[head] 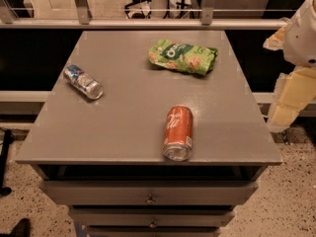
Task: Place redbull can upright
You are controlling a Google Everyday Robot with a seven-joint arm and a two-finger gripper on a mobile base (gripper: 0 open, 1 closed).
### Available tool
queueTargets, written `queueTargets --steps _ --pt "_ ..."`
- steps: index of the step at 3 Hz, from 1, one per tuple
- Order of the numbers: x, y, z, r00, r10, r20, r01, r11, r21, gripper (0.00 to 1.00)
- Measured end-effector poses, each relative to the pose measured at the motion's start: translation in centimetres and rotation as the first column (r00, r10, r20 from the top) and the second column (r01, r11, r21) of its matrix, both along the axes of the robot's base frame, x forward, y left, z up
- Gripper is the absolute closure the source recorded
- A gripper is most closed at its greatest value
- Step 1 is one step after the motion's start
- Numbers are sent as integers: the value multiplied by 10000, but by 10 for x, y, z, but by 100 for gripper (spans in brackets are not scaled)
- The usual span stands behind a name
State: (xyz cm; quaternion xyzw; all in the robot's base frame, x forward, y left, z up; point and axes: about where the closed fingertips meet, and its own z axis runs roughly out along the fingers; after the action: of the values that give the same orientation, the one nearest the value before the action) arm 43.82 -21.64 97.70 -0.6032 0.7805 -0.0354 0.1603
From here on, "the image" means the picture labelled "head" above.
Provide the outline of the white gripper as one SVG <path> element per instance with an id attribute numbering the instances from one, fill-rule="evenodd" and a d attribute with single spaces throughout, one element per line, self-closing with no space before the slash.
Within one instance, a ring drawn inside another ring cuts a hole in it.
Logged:
<path id="1" fill-rule="evenodd" d="M 286 61 L 299 65 L 290 74 L 279 74 L 268 112 L 269 131 L 283 132 L 316 98 L 316 69 L 308 68 L 316 66 L 315 0 L 305 0 L 287 26 L 264 41 L 263 48 L 283 50 Z"/>

